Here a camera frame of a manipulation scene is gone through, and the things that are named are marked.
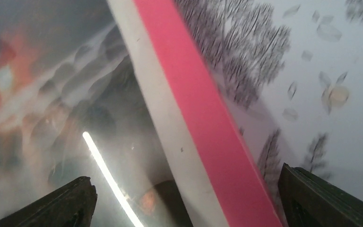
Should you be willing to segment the pink wooden picture frame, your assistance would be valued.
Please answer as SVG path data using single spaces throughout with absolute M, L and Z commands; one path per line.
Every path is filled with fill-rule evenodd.
M 135 3 L 229 226 L 281 226 L 259 170 L 174 2 Z

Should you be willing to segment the clear acrylic sheet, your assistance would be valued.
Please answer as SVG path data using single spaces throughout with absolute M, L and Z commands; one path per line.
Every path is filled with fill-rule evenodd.
M 80 176 L 93 227 L 191 227 L 106 0 L 0 0 L 0 219 Z

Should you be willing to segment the white mat board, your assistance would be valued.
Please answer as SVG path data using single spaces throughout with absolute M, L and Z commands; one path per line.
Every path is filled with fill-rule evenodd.
M 193 226 L 228 226 L 137 5 L 131 0 L 111 0 L 108 4 L 130 52 L 142 94 Z

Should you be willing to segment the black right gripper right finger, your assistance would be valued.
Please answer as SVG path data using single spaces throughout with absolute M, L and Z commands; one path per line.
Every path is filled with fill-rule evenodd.
M 302 167 L 284 163 L 278 189 L 291 227 L 363 227 L 363 201 Z

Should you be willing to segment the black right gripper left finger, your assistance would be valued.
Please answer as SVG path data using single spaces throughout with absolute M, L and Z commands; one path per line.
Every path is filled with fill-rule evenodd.
M 0 227 L 89 227 L 96 203 L 91 178 L 80 176 L 0 219 Z

